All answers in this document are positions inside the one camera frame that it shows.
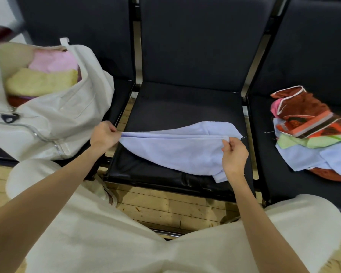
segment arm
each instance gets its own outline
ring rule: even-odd
[[[95,127],[91,147],[0,208],[0,272],[14,273],[82,183],[95,161],[118,142],[110,122]]]
[[[223,141],[223,168],[236,197],[237,206],[260,273],[308,273],[300,258],[283,238],[256,201],[244,177],[249,155],[237,138]]]

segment zipper pull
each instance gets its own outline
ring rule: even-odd
[[[5,122],[5,123],[13,123],[16,120],[19,119],[19,114],[13,113],[13,114],[0,114],[1,119]]]

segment black chair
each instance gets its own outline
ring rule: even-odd
[[[224,121],[246,136],[240,92],[274,3],[140,0],[143,84],[125,131]],[[245,177],[254,191],[250,159]],[[161,167],[122,145],[105,181],[235,201],[228,182]]]
[[[290,0],[248,92],[263,197],[269,204],[313,194],[341,210],[341,182],[292,171],[275,148],[269,95],[303,85],[341,115],[341,0]]]
[[[114,77],[115,92],[104,120],[117,125],[135,85],[133,24],[130,0],[16,0],[34,45],[56,46],[59,38],[93,50],[102,68]],[[76,156],[89,147],[85,144]],[[56,161],[61,166],[72,159]],[[18,161],[0,149],[0,165]]]

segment person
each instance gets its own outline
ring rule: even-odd
[[[341,214],[327,200],[300,195],[262,209],[244,178],[249,153],[232,137],[222,165],[241,220],[165,241],[81,186],[120,137],[101,122],[91,147],[63,168],[41,159],[13,168],[12,199],[0,208],[0,273],[25,257],[30,273],[317,273],[339,248]]]

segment hand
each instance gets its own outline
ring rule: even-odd
[[[230,142],[222,140],[224,147],[222,151],[222,167],[228,178],[234,175],[244,176],[244,168],[249,152],[244,144],[238,139],[230,137]]]
[[[104,154],[109,148],[114,146],[120,139],[121,132],[109,121],[99,123],[93,129],[90,144],[100,155]]]

